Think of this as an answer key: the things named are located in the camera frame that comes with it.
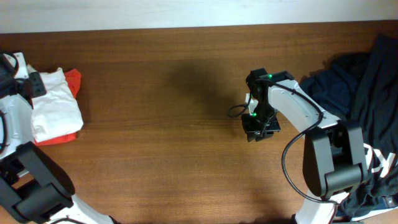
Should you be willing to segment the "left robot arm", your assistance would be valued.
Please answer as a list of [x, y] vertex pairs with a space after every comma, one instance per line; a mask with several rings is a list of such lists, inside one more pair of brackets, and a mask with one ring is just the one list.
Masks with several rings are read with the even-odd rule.
[[32, 100], [46, 93], [21, 52], [1, 52], [1, 206], [19, 223], [116, 223], [77, 197], [67, 173], [35, 145]]

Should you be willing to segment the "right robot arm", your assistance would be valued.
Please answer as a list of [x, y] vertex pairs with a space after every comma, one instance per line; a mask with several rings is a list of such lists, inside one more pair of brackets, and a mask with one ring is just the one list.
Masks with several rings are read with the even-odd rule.
[[[277, 113], [284, 115], [298, 131], [281, 157], [287, 182], [304, 198], [291, 223], [332, 223], [340, 203], [368, 179], [360, 125], [327, 112], [289, 72], [252, 70], [246, 85], [249, 93], [238, 115], [248, 141], [262, 141], [279, 132]], [[302, 172], [307, 193], [294, 185], [286, 169], [287, 152], [300, 138], [304, 139]]]

